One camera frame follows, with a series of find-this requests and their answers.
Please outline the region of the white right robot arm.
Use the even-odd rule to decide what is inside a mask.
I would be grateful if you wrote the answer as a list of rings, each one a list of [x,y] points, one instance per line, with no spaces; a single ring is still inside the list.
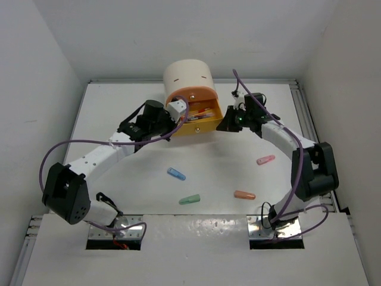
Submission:
[[[217,131],[240,132],[248,128],[291,160],[291,189],[270,206],[266,224],[271,229],[279,228],[298,217],[311,200],[339,186],[333,148],[287,128],[277,115],[267,111],[263,94],[242,95],[234,91],[232,95],[235,103],[228,106]]]

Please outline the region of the cream drawer cabinet shell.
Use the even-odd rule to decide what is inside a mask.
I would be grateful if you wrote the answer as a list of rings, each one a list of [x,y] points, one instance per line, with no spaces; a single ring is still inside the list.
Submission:
[[[201,60],[180,60],[170,64],[163,74],[166,99],[170,93],[190,86],[207,86],[215,91],[209,66]]]

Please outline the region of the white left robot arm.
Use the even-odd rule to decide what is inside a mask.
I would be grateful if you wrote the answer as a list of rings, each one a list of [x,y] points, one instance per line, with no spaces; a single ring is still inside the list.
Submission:
[[[94,182],[119,161],[138,152],[143,146],[168,141],[183,124],[189,111],[182,98],[162,104],[146,100],[125,118],[107,141],[93,141],[97,147],[67,164],[55,163],[41,182],[42,203],[67,223],[81,221],[108,227],[121,215],[111,203],[91,200]]]

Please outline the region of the orange top drawer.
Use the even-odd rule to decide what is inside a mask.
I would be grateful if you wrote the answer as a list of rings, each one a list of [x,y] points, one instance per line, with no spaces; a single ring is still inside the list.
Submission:
[[[172,93],[166,99],[165,104],[171,102],[175,97],[184,97],[189,102],[198,102],[205,100],[217,100],[218,95],[213,88],[207,86],[190,86],[180,88]]]

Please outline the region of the red pen clear clip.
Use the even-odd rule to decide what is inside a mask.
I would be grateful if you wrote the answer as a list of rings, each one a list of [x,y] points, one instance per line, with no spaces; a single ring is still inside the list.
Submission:
[[[211,112],[211,111],[212,111],[211,108],[203,108],[201,110],[191,112],[191,114],[189,116],[190,117],[201,116],[201,115],[206,114],[206,113]]]

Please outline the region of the yellow drawer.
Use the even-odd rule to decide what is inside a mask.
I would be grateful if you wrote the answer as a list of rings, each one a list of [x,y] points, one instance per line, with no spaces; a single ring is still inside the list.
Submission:
[[[211,108],[212,111],[206,114],[213,114],[213,117],[207,119],[196,120],[192,122],[185,122],[182,127],[174,134],[175,136],[197,135],[200,133],[207,133],[216,130],[218,124],[222,121],[223,115],[221,112],[218,100],[205,100],[189,103],[189,115],[191,112],[201,110],[203,108]]]

